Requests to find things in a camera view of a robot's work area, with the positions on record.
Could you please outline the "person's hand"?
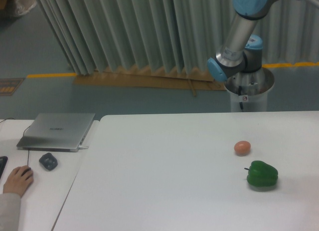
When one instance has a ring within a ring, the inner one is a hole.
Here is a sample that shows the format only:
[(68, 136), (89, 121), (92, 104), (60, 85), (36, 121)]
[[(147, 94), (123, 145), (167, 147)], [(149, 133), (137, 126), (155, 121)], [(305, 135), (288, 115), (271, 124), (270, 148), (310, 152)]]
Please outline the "person's hand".
[(20, 198), (23, 197), (27, 189), (34, 181), (33, 170), (27, 172), (23, 177), (21, 177), (22, 172), (29, 167), (30, 166), (26, 165), (22, 167), (16, 167), (12, 170), (3, 186), (4, 194), (16, 194)]

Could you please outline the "beige sleeved forearm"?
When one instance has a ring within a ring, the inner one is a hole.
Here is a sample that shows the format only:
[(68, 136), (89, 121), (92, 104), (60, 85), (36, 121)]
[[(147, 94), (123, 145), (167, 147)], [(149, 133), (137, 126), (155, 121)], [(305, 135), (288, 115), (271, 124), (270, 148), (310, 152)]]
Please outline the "beige sleeved forearm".
[(0, 195), (0, 230), (17, 231), (19, 227), (21, 197), (18, 194)]

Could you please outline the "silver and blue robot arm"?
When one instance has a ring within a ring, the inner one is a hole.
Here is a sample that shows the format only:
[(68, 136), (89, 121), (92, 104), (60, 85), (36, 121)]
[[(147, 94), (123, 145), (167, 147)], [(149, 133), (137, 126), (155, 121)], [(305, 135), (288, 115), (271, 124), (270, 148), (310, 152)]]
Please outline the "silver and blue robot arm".
[[(216, 51), (215, 57), (207, 61), (211, 76), (220, 82), (239, 73), (253, 73), (261, 69), (262, 40), (256, 45), (248, 45), (249, 38), (259, 20), (269, 12), (278, 0), (232, 0), (236, 14), (223, 45)], [(306, 0), (316, 7), (319, 0)]]

